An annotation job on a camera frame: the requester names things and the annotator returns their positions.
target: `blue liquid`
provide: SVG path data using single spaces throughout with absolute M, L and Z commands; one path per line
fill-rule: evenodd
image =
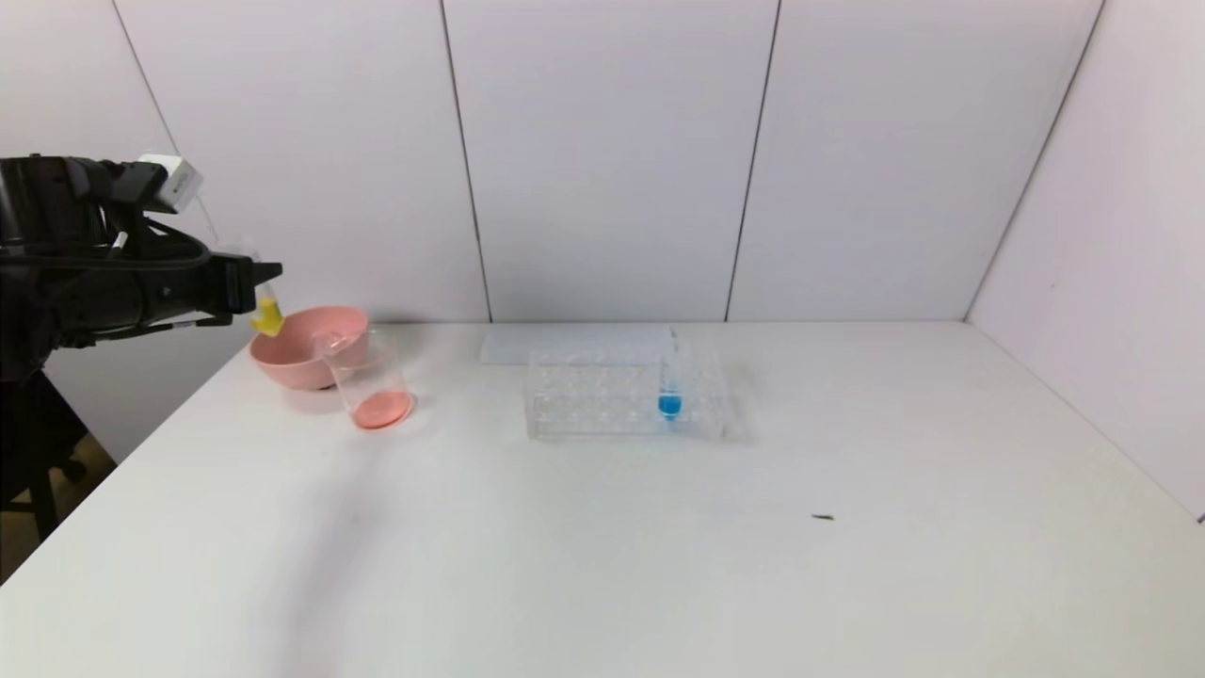
M 662 391 L 657 399 L 657 409 L 660 411 L 665 421 L 674 421 L 682 413 L 682 396 L 670 391 Z

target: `pink liquid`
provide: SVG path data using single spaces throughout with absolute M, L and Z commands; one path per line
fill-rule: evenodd
M 352 421 L 360 429 L 383 429 L 404 419 L 415 407 L 410 394 L 404 391 L 378 391 L 360 403 L 352 413 Z

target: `clear beaker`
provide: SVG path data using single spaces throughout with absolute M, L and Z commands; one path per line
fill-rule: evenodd
M 322 343 L 322 360 L 355 426 L 384 429 L 406 419 L 415 400 L 401 378 L 394 335 L 369 329 L 352 336 L 324 336 Z

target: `white table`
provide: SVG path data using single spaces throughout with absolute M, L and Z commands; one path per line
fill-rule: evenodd
M 0 676 L 1205 676 L 1205 530 L 977 330 L 677 329 L 745 441 L 529 441 L 484 325 L 399 328 L 376 434 L 235 358 L 0 588 Z

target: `floor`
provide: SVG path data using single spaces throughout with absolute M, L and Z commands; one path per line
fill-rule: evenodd
M 59 509 L 59 520 L 70 515 L 117 468 L 113 460 L 92 436 L 86 436 L 76 444 L 75 459 L 88 467 L 88 476 L 80 483 L 71 483 L 57 468 L 51 471 L 51 487 L 54 489 L 54 503 Z M 29 501 L 29 493 L 18 495 L 17 501 Z M 0 512 L 0 584 L 6 582 L 8 576 L 20 567 L 20 564 L 25 562 L 25 559 L 37 548 L 39 542 L 34 514 Z

